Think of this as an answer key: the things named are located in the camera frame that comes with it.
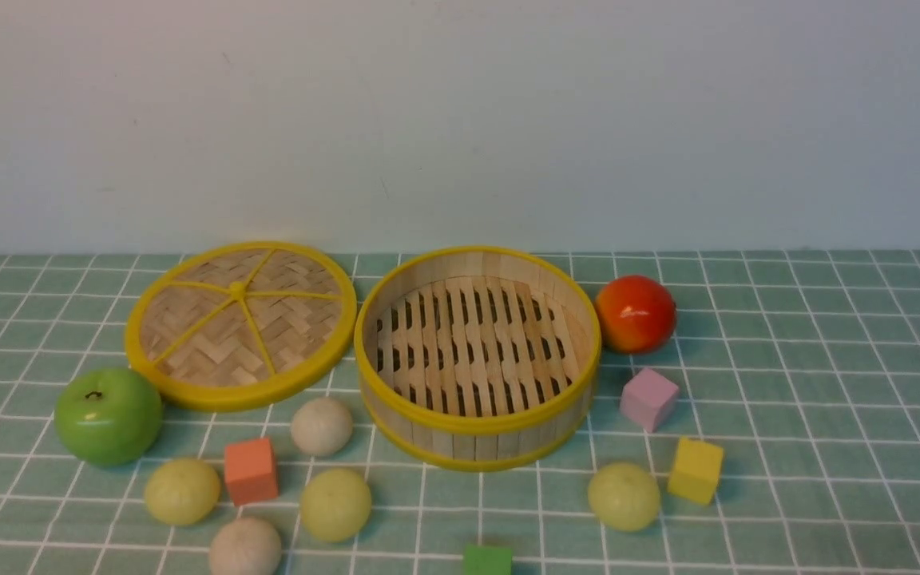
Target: green apple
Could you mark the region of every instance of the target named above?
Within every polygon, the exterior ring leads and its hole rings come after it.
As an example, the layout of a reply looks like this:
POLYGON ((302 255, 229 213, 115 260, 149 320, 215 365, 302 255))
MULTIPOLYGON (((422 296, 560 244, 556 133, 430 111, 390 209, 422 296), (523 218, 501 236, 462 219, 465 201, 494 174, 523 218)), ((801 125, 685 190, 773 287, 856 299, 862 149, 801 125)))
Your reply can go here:
POLYGON ((55 402, 55 433, 69 452, 109 467, 138 459, 161 429, 161 396, 151 382, 125 367, 80 375, 55 402))

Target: bamboo steamer lid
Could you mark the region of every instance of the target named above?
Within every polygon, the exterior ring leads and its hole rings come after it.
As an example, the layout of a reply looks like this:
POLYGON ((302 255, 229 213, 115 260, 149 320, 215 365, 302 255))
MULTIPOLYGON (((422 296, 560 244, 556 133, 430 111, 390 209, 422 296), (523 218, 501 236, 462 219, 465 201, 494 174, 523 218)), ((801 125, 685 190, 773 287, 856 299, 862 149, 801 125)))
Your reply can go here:
POLYGON ((263 407, 307 388, 350 346, 357 294, 303 245, 227 245, 151 284, 125 331, 131 367, 183 408, 263 407))

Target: wooden block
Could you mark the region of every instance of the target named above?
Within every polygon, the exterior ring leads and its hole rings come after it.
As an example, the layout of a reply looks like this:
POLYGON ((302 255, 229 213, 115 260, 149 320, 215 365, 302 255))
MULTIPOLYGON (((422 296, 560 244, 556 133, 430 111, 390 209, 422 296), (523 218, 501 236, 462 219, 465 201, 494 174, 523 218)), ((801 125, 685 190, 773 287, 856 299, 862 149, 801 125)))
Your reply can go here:
POLYGON ((668 491, 678 498, 707 506, 716 495, 722 469, 722 447, 682 437, 676 444, 668 491))
POLYGON ((463 552, 464 575, 511 575, 514 552, 506 547, 468 545, 463 552))
POLYGON ((279 496, 275 452, 267 437, 226 446, 226 490, 234 506, 279 496))
POLYGON ((620 396, 620 412, 651 433, 676 407, 680 388, 676 383, 658 375, 653 369, 642 369, 624 386, 620 396))

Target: orange wooden block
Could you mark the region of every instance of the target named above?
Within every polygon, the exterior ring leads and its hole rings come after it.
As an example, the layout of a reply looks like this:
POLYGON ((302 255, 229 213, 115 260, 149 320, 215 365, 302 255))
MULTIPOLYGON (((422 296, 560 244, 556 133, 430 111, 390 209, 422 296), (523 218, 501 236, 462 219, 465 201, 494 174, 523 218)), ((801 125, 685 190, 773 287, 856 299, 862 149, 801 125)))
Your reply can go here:
POLYGON ((226 446, 226 490, 234 506, 279 496, 271 439, 262 437, 226 446))

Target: yellow rim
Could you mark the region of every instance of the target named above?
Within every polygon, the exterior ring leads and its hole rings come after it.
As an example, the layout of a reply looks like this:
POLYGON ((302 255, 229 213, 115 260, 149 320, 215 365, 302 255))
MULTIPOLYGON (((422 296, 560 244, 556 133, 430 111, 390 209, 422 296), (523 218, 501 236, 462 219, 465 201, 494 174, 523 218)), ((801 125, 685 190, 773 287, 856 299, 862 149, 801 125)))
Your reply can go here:
POLYGON ((444 455, 434 454, 431 451, 425 451, 415 447, 412 443, 404 441, 402 437, 399 437, 393 430, 388 428, 387 425, 384 425, 383 421, 379 418, 379 415, 375 413, 375 410, 371 408, 371 405, 368 403, 368 397, 364 397, 364 394, 361 394, 362 400, 364 400, 365 407, 368 408, 368 411, 371 414, 371 419, 375 422, 375 425, 379 427, 380 432, 383 432, 384 436, 391 441, 395 446, 401 449, 404 454, 410 455, 412 458, 420 459, 420 461, 431 463, 432 466, 439 466, 446 470, 456 470, 456 472, 474 472, 474 473, 489 473, 489 472, 501 472, 501 470, 511 470, 514 467, 526 466, 529 463, 534 463, 539 461, 539 459, 544 458, 548 454, 552 454, 553 451, 563 447, 570 438, 573 437, 574 433, 577 433, 578 429, 581 429, 581 424, 584 423, 585 418, 588 418, 588 415, 585 414, 584 418, 578 419, 577 425, 572 426, 570 431, 563 434, 558 440, 536 449, 535 451, 529 452, 529 454, 523 454, 519 458, 509 458, 509 459, 493 459, 493 461, 485 462, 472 462, 467 461, 467 459, 450 459, 446 458, 444 455))
MULTIPOLYGON (((249 277, 252 278, 253 274, 256 274, 262 266, 265 265, 267 259, 267 257, 262 259, 262 262, 253 269, 249 277)), ((195 285, 201 288, 209 288, 209 290, 226 291, 225 288, 209 287, 207 284, 195 285)), ((269 294, 269 292, 259 292, 259 294, 255 295, 273 294, 269 294)), ((302 297, 328 298, 328 295, 300 295, 302 297)), ((223 302, 218 309, 236 305, 236 301, 237 299, 230 297, 226 302, 223 302)), ((253 323, 251 314, 246 314, 246 318, 248 318, 248 324, 251 325, 252 330, 256 333, 258 327, 253 323)), ((226 245, 226 247, 218 248, 218 250, 212 250, 211 252, 195 256, 169 270, 164 276, 154 281, 154 284, 151 284, 150 287, 144 291, 144 295, 137 301, 137 304, 130 314, 124 336, 125 349, 127 350, 127 356, 128 360, 130 360, 131 367, 149 379, 151 383, 154 383, 158 392, 172 403, 187 409, 202 411, 241 411, 244 409, 264 407, 270 403, 285 399, 307 388, 311 383, 320 379, 322 375, 325 375, 329 369, 339 362, 339 358, 343 357, 343 353, 346 352, 350 346, 350 334, 351 331, 354 330, 355 318, 357 318, 357 292, 354 291, 354 284, 351 283, 350 276, 347 276, 346 272, 343 272, 343 269, 340 268, 332 258, 322 254, 322 252, 314 250, 314 248, 308 248, 307 245, 282 244, 277 243, 277 241, 252 241, 252 243, 226 245), (253 383, 253 385, 233 388, 204 388, 202 386, 191 385, 191 383, 178 381, 178 379, 169 378, 168 375, 163 374, 163 372, 159 371, 154 366, 154 362, 145 355, 140 345, 141 323, 144 320, 144 313, 146 313, 151 299, 156 297, 159 291, 169 285, 192 284, 174 283, 173 281, 173 278, 178 277, 190 268, 200 265, 212 258, 230 254, 230 252, 240 252, 244 250, 270 250, 272 252, 281 250, 285 252, 296 252, 296 254, 307 256, 322 264, 332 275, 336 287, 339 288, 339 297, 336 299, 340 299, 340 302, 343 303, 343 312, 340 314, 339 322, 336 324, 335 330, 329 335, 328 341, 321 349, 304 360, 301 364, 293 367, 291 371, 286 371, 283 374, 276 374, 266 379, 266 381, 253 383)), ((260 347, 260 353, 262 353, 266 364, 269 365, 270 371, 274 371, 274 369, 271 368, 272 364, 268 350, 264 345, 260 347)))
MULTIPOLYGON (((560 280, 565 281, 565 283, 577 293, 578 297, 581 298, 581 302, 585 305, 585 308, 592 310, 592 313, 589 314, 591 317, 591 336, 594 336, 596 342, 602 341, 602 330, 599 325, 598 317, 595 316, 594 313, 595 307, 591 298, 588 297, 588 294, 585 294, 584 290, 581 290, 580 285, 577 285, 576 281, 573 281, 572 278, 563 273, 562 270, 541 258, 536 258, 525 252, 506 250, 506 248, 481 247, 481 245, 471 245, 471 247, 462 248, 446 248, 446 250, 428 252, 428 254, 424 254, 398 266, 392 272, 388 273, 386 277, 383 277, 383 279, 375 285, 371 291, 371 295, 365 299, 364 305, 361 306, 361 312, 358 314, 357 324, 361 325, 361 327, 365 325, 371 302, 374 301, 375 296, 384 288, 384 285, 393 281, 396 276, 399 276, 401 273, 406 273, 406 270, 412 269, 412 267, 420 265, 422 262, 427 262, 428 260, 442 256, 460 254, 460 252, 492 252, 493 254, 522 258, 548 269, 549 272, 554 273, 560 280)), ((367 352, 364 350, 363 339, 363 330, 355 330, 354 353, 357 355, 358 371, 360 371, 364 381, 368 382, 373 392, 376 393, 381 400, 413 422, 419 422, 421 425, 429 426, 437 430, 460 434, 508 433, 549 421, 554 415, 570 407, 570 404, 573 404, 574 401, 577 401, 578 398, 581 397, 581 392, 583 392, 585 387, 591 385, 595 375, 595 367, 597 367, 599 358, 602 354, 602 346, 595 346, 591 360, 585 365, 585 369, 581 372, 581 375, 578 376, 577 381, 573 382, 572 386, 563 390, 551 401, 532 409, 521 411, 519 414, 493 415, 486 416, 486 418, 464 418, 464 416, 461 415, 439 414, 437 411, 419 407, 399 397, 398 394, 390 389, 390 387, 386 385, 386 382, 379 377, 379 373, 375 370, 374 365, 372 365, 371 361, 368 359, 367 352)))

